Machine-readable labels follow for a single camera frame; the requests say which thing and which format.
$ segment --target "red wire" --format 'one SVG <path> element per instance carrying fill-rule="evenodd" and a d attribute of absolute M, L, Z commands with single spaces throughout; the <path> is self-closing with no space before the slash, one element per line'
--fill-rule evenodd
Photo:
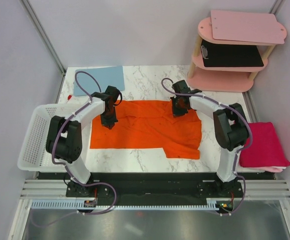
<path fill-rule="evenodd" d="M 230 203 L 229 204 L 231 204 L 234 201 L 234 199 L 235 199 L 234 193 L 231 192 L 231 200 L 230 200 Z"/>

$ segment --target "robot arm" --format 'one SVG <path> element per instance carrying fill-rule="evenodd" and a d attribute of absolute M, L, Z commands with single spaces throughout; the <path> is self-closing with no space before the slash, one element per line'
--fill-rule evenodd
<path fill-rule="evenodd" d="M 112 129 L 115 123 L 118 122 L 115 102 L 119 95 L 121 95 L 120 91 L 112 86 L 109 86 L 105 93 L 93 93 L 91 95 L 93 97 L 92 101 L 86 103 L 89 105 L 67 123 L 63 130 L 63 134 L 67 133 L 67 136 L 61 136 L 57 143 L 55 158 L 63 163 L 80 183 L 85 184 L 90 178 L 90 172 L 80 156 L 82 151 L 81 131 L 98 115 L 100 115 L 102 125 Z M 58 131 L 69 117 L 70 115 L 66 117 L 54 116 L 50 120 L 46 142 L 46 151 L 48 153 L 52 153 Z"/>
<path fill-rule="evenodd" d="M 196 94 L 201 92 L 198 89 L 190 90 L 184 80 L 174 83 L 173 89 L 179 94 Z M 217 176 L 223 183 L 229 183 L 235 180 L 236 175 L 233 173 L 233 165 L 236 154 L 239 155 L 236 152 L 243 147 L 249 137 L 248 130 L 241 119 L 234 112 L 211 101 L 207 101 L 202 97 L 177 95 L 171 99 L 173 115 L 175 117 L 186 114 L 189 109 L 194 109 L 213 119 L 216 140 L 221 146 Z M 246 118 L 240 104 L 235 103 L 229 106 Z"/>

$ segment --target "pink shelf board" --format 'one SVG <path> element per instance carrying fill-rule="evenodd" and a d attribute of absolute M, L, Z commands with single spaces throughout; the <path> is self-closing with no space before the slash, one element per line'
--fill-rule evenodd
<path fill-rule="evenodd" d="M 252 73 L 252 72 L 260 72 L 261 70 L 265 69 L 265 67 L 268 64 L 268 59 L 264 61 L 264 66 L 259 66 L 259 67 L 205 67 L 204 66 L 204 61 L 203 57 L 201 54 L 199 56 L 191 56 L 191 59 L 193 63 L 204 70 L 208 71 L 226 71 L 226 72 L 247 72 L 247 73 Z"/>
<path fill-rule="evenodd" d="M 194 76 L 187 82 L 190 87 L 203 91 L 243 93 L 254 84 L 248 77 L 247 72 L 207 71 L 196 67 Z"/>
<path fill-rule="evenodd" d="M 286 28 L 279 22 L 277 22 L 280 31 L 283 33 L 284 39 L 287 37 Z M 272 43 L 264 42 L 249 42 L 249 41 L 231 41 L 231 40 L 217 40 L 213 38 L 213 30 L 211 24 L 211 17 L 207 17 L 200 21 L 198 24 L 198 34 L 199 36 L 213 44 L 231 44 L 231 45 L 258 45 L 258 46 L 271 46 L 275 45 Z"/>
<path fill-rule="evenodd" d="M 276 16 L 270 13 L 211 10 L 213 38 L 267 44 L 284 44 Z"/>

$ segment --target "round shelf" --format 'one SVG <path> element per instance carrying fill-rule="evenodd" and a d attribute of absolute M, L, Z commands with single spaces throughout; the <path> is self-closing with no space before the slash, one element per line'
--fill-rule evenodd
<path fill-rule="evenodd" d="M 246 72 L 246 73 L 252 73 L 252 72 L 259 72 L 268 65 L 268 59 L 264 60 L 264 66 L 253 66 L 253 67 L 205 67 L 202 54 L 199 54 L 198 56 L 191 56 L 191 59 L 193 63 L 204 70 L 207 71 L 225 71 L 225 72 Z"/>
<path fill-rule="evenodd" d="M 284 38 L 287 37 L 286 28 L 279 23 L 280 29 L 284 34 Z M 198 24 L 198 34 L 202 39 L 213 44 L 231 44 L 231 45 L 258 45 L 258 46 L 272 46 L 275 44 L 261 43 L 261 42 L 249 42 L 249 41 L 231 41 L 231 40 L 217 40 L 213 38 L 213 29 L 211 24 L 211 17 L 207 17 L 200 21 Z"/>
<path fill-rule="evenodd" d="M 187 79 L 190 87 L 203 91 L 237 92 L 248 91 L 254 84 L 247 72 L 208 71 L 195 68 L 194 76 Z"/>

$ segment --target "wooden shelf leg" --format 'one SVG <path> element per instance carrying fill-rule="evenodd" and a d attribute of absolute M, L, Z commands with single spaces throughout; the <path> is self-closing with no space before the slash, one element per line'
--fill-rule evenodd
<path fill-rule="evenodd" d="M 200 53 L 200 45 L 201 45 L 202 40 L 203 39 L 198 34 L 197 39 L 196 39 L 195 49 L 193 52 L 194 57 L 197 57 Z M 194 76 L 195 68 L 196 68 L 196 65 L 191 61 L 189 72 L 188 72 L 188 78 L 192 78 Z"/>
<path fill-rule="evenodd" d="M 272 53 L 272 51 L 274 50 L 275 46 L 276 46 L 276 45 L 272 45 L 272 46 L 267 47 L 266 51 L 265 51 L 265 52 L 263 53 L 263 55 L 261 56 L 261 58 L 262 58 L 263 61 L 265 61 L 265 60 L 268 59 L 269 55 L 270 55 L 270 54 Z M 259 73 L 258 71 L 250 73 L 250 75 L 249 75 L 249 79 L 250 79 L 250 80 L 254 80 L 258 73 Z"/>

